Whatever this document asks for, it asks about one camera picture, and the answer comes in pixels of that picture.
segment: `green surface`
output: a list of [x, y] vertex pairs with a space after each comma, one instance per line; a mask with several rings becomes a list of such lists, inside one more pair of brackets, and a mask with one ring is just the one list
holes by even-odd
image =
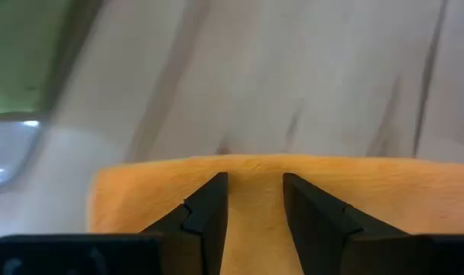
[[42, 112], [71, 0], [0, 0], [0, 114]]

